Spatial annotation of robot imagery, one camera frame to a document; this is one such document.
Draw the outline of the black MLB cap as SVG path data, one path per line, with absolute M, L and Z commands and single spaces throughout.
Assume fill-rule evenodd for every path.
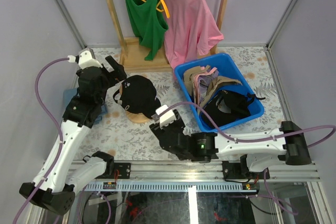
M 121 82 L 120 89 L 113 94 L 115 103 L 132 114 L 142 113 L 152 119 L 156 109 L 161 107 L 152 81 L 141 75 L 133 75 Z

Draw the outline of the beige corduroy cap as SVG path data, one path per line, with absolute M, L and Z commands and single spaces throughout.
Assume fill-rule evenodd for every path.
M 206 72 L 210 68 L 210 65 L 206 67 L 203 66 L 195 66 L 187 69 L 183 74 L 183 81 L 186 87 L 186 90 L 189 94 L 193 91 L 193 75 Z

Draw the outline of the beige sport cap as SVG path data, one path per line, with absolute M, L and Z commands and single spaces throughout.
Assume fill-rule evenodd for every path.
M 205 105 L 208 104 L 210 99 L 213 97 L 216 91 L 219 90 L 219 88 L 222 88 L 224 86 L 229 85 L 242 85 L 242 83 L 239 80 L 231 79 L 225 76 L 218 76 L 214 79 L 212 79 L 206 88 L 206 92 L 201 93 L 201 102 L 199 106 L 201 108 L 204 108 Z

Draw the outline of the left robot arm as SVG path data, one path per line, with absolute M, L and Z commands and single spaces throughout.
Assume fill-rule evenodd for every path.
M 105 58 L 112 71 L 95 58 L 85 63 L 80 62 L 82 59 L 82 56 L 67 58 L 80 66 L 76 73 L 76 94 L 65 109 L 62 123 L 56 124 L 58 137 L 44 166 L 32 182 L 23 183 L 19 190 L 28 202 L 59 216 L 69 211 L 76 194 L 93 179 L 99 176 L 109 179 L 115 174 L 114 157 L 101 151 L 92 154 L 83 167 L 68 174 L 77 149 L 102 113 L 108 89 L 127 77 L 124 67 L 112 56 Z

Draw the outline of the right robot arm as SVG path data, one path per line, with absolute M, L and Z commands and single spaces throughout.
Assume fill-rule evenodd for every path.
M 181 161 L 209 163 L 213 159 L 239 155 L 238 164 L 222 164 L 224 179 L 230 182 L 261 177 L 266 168 L 274 165 L 311 164 L 304 134 L 291 121 L 283 121 L 280 128 L 267 132 L 236 134 L 235 137 L 242 138 L 243 142 L 234 142 L 233 135 L 224 137 L 214 132 L 185 135 L 184 128 L 179 114 L 165 126 L 160 123 L 150 125 L 160 147 Z

